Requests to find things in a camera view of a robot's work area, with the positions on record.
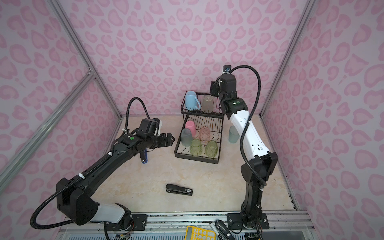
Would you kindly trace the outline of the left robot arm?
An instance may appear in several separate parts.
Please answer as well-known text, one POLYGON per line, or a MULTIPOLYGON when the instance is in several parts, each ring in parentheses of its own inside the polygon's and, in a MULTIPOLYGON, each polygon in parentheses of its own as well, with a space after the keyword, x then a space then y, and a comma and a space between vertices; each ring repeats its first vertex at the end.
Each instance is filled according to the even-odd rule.
POLYGON ((112 149, 71 180, 61 179, 57 185, 57 208, 76 225, 88 222, 109 222, 126 230, 133 224, 131 211, 121 204, 102 204, 92 195, 121 165, 145 149, 170 147, 175 138, 171 133, 147 135, 141 138, 131 133, 120 137, 112 149))

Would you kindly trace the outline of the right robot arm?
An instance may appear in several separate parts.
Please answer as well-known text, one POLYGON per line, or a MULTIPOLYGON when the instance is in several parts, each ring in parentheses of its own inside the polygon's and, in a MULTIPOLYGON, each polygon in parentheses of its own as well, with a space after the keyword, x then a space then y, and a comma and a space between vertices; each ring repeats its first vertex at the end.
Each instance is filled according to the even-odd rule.
POLYGON ((240 153, 245 161, 241 173, 246 181, 246 197, 242 204, 242 222, 248 229, 260 226, 262 222, 262 196, 269 176, 278 162, 278 155, 272 153, 262 141, 254 124, 252 112, 245 101, 237 96, 237 80, 225 73, 211 82, 210 93, 220 100, 220 108, 240 135, 240 153))

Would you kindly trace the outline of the white mug blue handle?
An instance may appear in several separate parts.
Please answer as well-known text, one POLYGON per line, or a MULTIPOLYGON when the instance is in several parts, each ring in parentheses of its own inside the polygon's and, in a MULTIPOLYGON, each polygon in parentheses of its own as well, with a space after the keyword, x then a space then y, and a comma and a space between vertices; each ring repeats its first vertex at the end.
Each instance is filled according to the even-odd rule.
POLYGON ((187 91, 185 96, 185 107, 188 111, 200 110, 201 103, 198 99, 197 93, 194 91, 187 91))

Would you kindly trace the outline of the teal textured cup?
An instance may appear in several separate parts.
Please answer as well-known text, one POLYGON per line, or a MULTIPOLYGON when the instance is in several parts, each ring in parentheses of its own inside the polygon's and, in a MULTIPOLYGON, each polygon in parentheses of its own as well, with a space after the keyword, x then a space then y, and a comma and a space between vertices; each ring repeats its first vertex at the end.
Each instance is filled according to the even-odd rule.
POLYGON ((231 126, 229 129, 229 142, 232 144, 235 144, 240 138, 240 134, 238 133, 237 129, 235 126, 231 126))
POLYGON ((181 143, 184 147, 190 147, 193 141, 193 136, 190 129, 184 128, 181 132, 181 143))

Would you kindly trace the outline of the clear pink plastic cup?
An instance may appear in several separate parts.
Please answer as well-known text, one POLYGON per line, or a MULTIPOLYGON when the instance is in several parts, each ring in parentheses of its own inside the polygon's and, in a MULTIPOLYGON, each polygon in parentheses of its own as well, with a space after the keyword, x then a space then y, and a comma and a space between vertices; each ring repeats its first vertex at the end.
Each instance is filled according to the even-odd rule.
POLYGON ((202 127, 200 129, 199 139, 202 142, 209 142, 211 140, 211 131, 208 127, 202 127))

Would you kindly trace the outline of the green cup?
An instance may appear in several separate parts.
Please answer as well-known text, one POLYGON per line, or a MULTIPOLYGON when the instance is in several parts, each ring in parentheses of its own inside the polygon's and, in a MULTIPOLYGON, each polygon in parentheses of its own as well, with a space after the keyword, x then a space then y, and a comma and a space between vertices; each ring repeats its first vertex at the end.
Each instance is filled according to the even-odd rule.
POLYGON ((205 95, 202 99, 202 111, 206 114, 212 113, 214 110, 214 98, 211 95, 205 95))
POLYGON ((214 158, 218 152, 218 144, 216 141, 209 141, 205 148, 205 155, 208 158, 214 158))
POLYGON ((192 140, 191 146, 190 146, 190 151, 191 151, 192 156, 195 156, 195 157, 200 156, 203 152, 203 146, 202 146, 201 141, 198 139, 192 140))

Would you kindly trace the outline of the opaque pink plastic cup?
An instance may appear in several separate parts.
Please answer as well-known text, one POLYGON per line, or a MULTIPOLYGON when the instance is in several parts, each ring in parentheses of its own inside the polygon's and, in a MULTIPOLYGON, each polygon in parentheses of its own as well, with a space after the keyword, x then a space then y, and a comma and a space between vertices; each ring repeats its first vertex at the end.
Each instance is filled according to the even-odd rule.
POLYGON ((189 129, 191 131, 192 137, 195 138, 197 136, 197 130, 195 122, 189 120, 185 124, 185 129, 189 129))

